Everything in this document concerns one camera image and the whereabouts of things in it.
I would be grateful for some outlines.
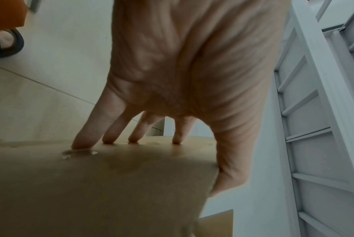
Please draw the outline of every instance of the person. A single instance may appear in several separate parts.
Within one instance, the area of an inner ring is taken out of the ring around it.
[[[73,149],[175,120],[181,143],[202,120],[217,141],[214,196],[245,183],[290,0],[117,0],[106,86]]]
[[[14,55],[24,46],[16,27],[25,24],[27,6],[23,0],[0,1],[0,58]]]

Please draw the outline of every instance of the orange clothing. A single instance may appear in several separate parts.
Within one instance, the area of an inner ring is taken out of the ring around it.
[[[0,0],[0,30],[25,24],[27,6],[23,0]]]

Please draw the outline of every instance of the black sandal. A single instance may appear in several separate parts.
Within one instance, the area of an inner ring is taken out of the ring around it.
[[[0,58],[12,56],[19,51],[22,50],[25,42],[23,41],[23,37],[21,33],[16,29],[5,30],[6,32],[10,33],[14,37],[14,42],[12,46],[8,48],[1,48],[0,46]]]

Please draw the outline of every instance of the wrinkled skin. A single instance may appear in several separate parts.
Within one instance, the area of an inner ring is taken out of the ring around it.
[[[245,183],[290,0],[117,0],[111,68],[73,149],[113,143],[175,119],[181,143],[196,118],[217,141],[215,195]]]

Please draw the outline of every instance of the black slipper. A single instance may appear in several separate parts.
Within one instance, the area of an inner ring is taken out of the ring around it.
[[[16,29],[5,30],[6,32],[10,33],[14,37],[14,42],[12,46],[8,48],[1,48],[0,47],[0,58],[8,57],[14,55],[22,50],[25,42],[23,41],[23,37],[20,32]]]

